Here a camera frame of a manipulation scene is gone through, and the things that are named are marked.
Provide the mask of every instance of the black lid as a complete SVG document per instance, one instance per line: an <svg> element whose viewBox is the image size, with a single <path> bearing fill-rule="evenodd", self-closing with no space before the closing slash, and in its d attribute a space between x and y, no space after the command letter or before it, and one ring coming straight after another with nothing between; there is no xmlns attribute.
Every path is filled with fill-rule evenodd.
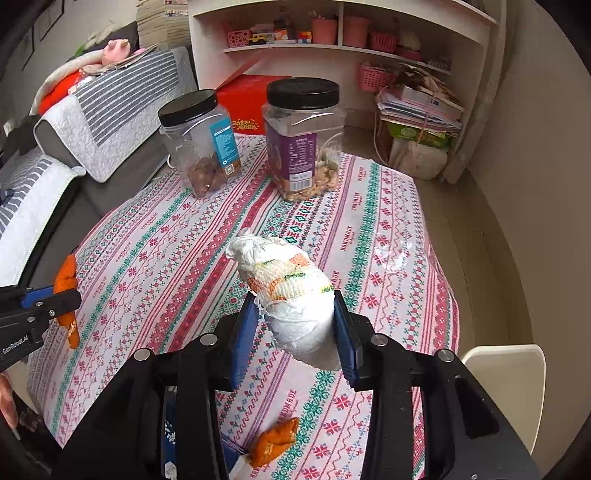
<svg viewBox="0 0 591 480"><path fill-rule="evenodd" d="M315 110L339 103L339 84L312 77L294 77L267 85L267 102L290 110Z"/></svg>
<svg viewBox="0 0 591 480"><path fill-rule="evenodd" d="M158 118L164 127L174 127L211 112L217 107L215 90L197 90L170 100L158 110Z"/></svg>

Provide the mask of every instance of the table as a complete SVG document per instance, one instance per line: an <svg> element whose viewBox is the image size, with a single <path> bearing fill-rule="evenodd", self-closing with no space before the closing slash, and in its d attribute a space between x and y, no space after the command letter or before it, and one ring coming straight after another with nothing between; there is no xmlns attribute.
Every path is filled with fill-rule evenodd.
<svg viewBox="0 0 591 480"><path fill-rule="evenodd" d="M237 135L244 173L197 199L175 172L114 210L76 252L80 346L52 326L30 359L28 389L64 445L84 413L138 348L182 348L239 310L247 292L225 247L241 229L304 249L367 316L406 348L457 350L458 309L428 241L411 178L343 155L337 190L301 203L281 199L267 173L264 137ZM248 447L277 420L300 417L296 444L250 478L358 478L371 392L340 372L315 369L273 347L259 324L240 387L217 394L222 433ZM415 476L424 466L423 418L414 392Z"/></svg>

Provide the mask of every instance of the plastic jar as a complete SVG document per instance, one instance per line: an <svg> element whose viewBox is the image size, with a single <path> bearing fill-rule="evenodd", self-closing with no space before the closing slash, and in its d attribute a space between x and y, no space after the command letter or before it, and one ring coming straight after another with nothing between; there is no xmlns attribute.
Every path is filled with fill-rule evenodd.
<svg viewBox="0 0 591 480"><path fill-rule="evenodd" d="M296 77L267 86L262 107L269 169L285 200L307 200L336 189L345 112L339 85Z"/></svg>
<svg viewBox="0 0 591 480"><path fill-rule="evenodd" d="M214 90L197 90L158 110L170 158L197 197L219 190L242 171L232 121Z"/></svg>

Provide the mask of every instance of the metal bolt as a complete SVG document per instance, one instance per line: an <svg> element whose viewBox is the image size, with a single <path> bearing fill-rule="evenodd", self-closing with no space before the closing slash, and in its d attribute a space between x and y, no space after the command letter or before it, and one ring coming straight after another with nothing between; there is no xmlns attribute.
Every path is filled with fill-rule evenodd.
<svg viewBox="0 0 591 480"><path fill-rule="evenodd" d="M384 346L388 343L388 337L382 333L376 333L375 335L372 335L371 342L375 346Z"/></svg>
<svg viewBox="0 0 591 480"><path fill-rule="evenodd" d="M135 351L134 358L138 362L143 362L144 360L150 358L150 350L148 350L147 348L140 348L139 350Z"/></svg>
<svg viewBox="0 0 591 480"><path fill-rule="evenodd" d="M199 341L202 345L215 345L217 342L217 335L215 333L206 333L199 339Z"/></svg>
<svg viewBox="0 0 591 480"><path fill-rule="evenodd" d="M451 362L455 357L453 352L451 350L448 350L447 348L439 350L437 356L439 357L439 360L443 362Z"/></svg>

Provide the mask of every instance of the pink pig toy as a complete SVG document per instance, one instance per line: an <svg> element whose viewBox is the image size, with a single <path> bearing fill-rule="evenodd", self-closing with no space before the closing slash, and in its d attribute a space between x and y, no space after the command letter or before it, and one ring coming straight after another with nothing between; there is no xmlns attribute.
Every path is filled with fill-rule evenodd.
<svg viewBox="0 0 591 480"><path fill-rule="evenodd" d="M131 45L129 45L129 40L111 40L107 43L106 47L103 48L103 54L101 55L100 61L103 65L111 65L127 58L130 50Z"/></svg>

